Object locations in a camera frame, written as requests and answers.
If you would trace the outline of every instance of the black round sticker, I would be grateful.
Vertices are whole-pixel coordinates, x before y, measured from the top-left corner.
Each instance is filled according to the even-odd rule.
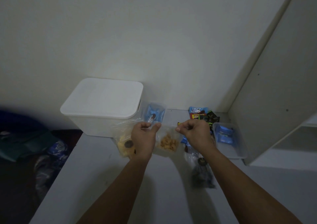
[[[124,143],[124,146],[126,148],[131,148],[133,146],[133,141],[132,140],[128,140]]]
[[[208,164],[205,158],[198,158],[197,162],[201,166],[206,166]]]

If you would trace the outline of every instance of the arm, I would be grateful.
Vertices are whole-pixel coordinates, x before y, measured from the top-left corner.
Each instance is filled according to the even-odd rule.
[[[212,144],[208,123],[188,120],[176,131],[184,134],[209,163],[239,223],[301,223],[217,150]]]
[[[137,123],[131,133],[136,155],[128,162],[107,190],[79,219],[82,223],[127,223],[140,189],[146,166],[155,145],[155,134],[161,127],[150,123]]]

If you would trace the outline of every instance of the person's left arm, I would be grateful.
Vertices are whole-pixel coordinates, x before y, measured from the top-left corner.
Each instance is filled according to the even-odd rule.
[[[150,123],[137,123],[131,133],[136,155],[119,176],[79,219],[82,223],[127,223],[140,189],[146,166],[155,145],[155,134],[161,127]]]

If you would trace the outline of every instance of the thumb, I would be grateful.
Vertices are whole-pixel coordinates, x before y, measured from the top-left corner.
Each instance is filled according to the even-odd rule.
[[[158,122],[155,125],[153,125],[153,127],[150,131],[153,133],[156,133],[161,128],[161,126],[162,126],[162,124],[160,122]]]
[[[186,128],[184,128],[184,127],[176,127],[176,129],[175,129],[178,133],[181,133],[181,134],[183,134],[183,135],[185,135],[186,136],[186,134],[188,133],[188,131],[189,130],[187,130]]]

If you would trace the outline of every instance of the forearm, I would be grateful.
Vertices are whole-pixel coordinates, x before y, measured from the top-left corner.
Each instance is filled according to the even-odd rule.
[[[300,223],[216,148],[203,151],[202,155],[240,223]]]
[[[135,156],[77,223],[127,223],[149,158]]]

